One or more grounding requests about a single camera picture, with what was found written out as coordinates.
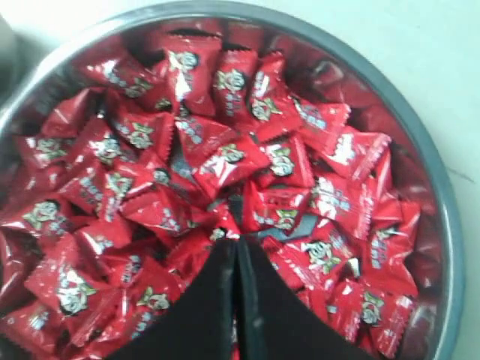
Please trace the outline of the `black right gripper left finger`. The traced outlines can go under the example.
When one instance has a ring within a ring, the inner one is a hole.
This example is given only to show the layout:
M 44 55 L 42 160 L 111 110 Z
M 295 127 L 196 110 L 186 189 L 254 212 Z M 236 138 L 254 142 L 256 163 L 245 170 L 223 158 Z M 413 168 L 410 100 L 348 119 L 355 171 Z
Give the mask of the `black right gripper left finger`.
M 218 241 L 171 308 L 109 359 L 230 359 L 236 243 Z

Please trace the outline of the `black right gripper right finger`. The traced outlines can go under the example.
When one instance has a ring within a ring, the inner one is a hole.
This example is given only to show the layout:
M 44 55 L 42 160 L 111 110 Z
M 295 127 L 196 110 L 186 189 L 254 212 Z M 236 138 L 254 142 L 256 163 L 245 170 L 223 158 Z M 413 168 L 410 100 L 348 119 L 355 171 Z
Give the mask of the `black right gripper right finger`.
M 312 313 L 245 237 L 236 243 L 235 312 L 241 359 L 372 358 Z

